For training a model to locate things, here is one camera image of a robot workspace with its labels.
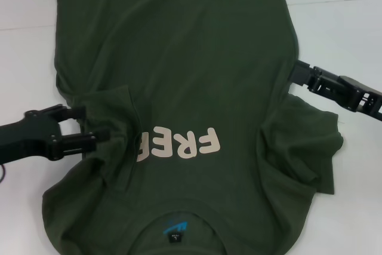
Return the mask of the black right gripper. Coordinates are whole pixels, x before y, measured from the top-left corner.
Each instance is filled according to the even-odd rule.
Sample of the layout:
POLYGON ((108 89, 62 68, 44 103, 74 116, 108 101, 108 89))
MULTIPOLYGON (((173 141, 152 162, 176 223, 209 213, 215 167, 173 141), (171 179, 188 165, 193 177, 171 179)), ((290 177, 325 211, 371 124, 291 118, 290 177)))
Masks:
POLYGON ((320 96, 339 96, 337 103, 352 112, 360 112, 381 121, 381 92, 347 77, 338 76, 317 66, 297 60, 289 81, 306 85, 320 96))

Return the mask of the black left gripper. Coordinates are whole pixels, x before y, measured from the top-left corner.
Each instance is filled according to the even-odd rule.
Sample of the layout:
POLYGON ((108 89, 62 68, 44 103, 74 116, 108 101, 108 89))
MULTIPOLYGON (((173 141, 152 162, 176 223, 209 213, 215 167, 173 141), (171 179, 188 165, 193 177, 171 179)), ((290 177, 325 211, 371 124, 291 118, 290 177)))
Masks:
POLYGON ((44 112, 32 110, 24 118, 1 126, 1 164, 30 156, 50 161, 65 156, 95 151, 101 142, 110 140, 109 130, 62 136, 60 123, 68 119, 85 119, 86 107, 55 105, 44 112))

